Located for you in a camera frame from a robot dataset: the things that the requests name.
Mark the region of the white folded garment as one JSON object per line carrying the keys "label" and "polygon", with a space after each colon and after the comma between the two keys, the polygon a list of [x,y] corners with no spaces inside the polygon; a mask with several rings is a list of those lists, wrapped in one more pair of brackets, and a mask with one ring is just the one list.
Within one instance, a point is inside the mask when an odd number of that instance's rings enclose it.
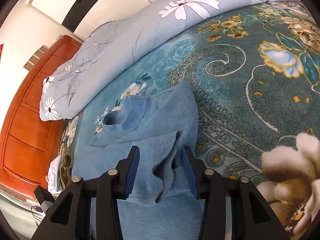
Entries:
{"label": "white folded garment", "polygon": [[60,194],[62,186],[60,183],[59,169],[61,165],[61,156],[57,156],[51,163],[46,175],[48,191],[51,194]]}

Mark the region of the mustard knitted folded garment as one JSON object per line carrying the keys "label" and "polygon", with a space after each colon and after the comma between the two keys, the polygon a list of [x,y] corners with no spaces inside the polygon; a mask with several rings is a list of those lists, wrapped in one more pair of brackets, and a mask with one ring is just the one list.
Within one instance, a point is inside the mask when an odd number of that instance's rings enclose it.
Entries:
{"label": "mustard knitted folded garment", "polygon": [[69,153],[65,153],[61,155],[59,178],[60,178],[60,183],[63,191],[72,181],[72,174],[71,174],[72,167],[73,167],[73,156]]}

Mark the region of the orange wooden headboard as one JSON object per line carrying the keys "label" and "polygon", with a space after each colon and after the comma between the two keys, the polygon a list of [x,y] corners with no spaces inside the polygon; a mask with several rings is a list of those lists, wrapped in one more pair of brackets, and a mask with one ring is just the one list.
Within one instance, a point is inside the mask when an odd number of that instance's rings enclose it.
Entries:
{"label": "orange wooden headboard", "polygon": [[43,80],[70,60],[81,44],[63,35],[23,80],[1,129],[1,191],[24,203],[35,200],[37,186],[46,187],[50,162],[57,156],[63,120],[43,122],[39,116]]}

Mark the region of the teal floral bed blanket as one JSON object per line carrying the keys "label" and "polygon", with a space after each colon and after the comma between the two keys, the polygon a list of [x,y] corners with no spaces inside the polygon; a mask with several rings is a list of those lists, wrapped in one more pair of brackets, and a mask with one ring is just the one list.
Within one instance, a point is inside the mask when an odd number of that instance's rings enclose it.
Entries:
{"label": "teal floral bed blanket", "polygon": [[72,175],[104,117],[126,97],[186,79],[198,112],[195,156],[222,176],[247,176],[290,239],[319,213],[319,28],[301,2],[250,5],[206,20],[127,68],[70,127]]}

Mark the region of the grey-blue floral duvet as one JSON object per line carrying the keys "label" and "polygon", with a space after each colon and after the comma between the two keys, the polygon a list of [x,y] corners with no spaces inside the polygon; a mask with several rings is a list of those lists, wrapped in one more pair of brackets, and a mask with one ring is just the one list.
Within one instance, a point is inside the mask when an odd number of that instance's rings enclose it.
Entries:
{"label": "grey-blue floral duvet", "polygon": [[75,117],[108,83],[182,31],[233,9],[296,0],[157,0],[135,15],[102,24],[72,59],[43,82],[40,119]]}

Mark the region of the wall switch panel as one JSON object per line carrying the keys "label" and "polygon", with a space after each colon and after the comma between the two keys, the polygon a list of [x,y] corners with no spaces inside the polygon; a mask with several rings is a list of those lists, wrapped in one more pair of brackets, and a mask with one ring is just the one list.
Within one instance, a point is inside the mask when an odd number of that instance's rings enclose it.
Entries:
{"label": "wall switch panel", "polygon": [[39,59],[45,54],[45,52],[48,50],[48,47],[43,45],[41,48],[39,48],[31,58],[26,62],[26,64],[23,66],[28,71],[31,71],[35,64],[39,61]]}

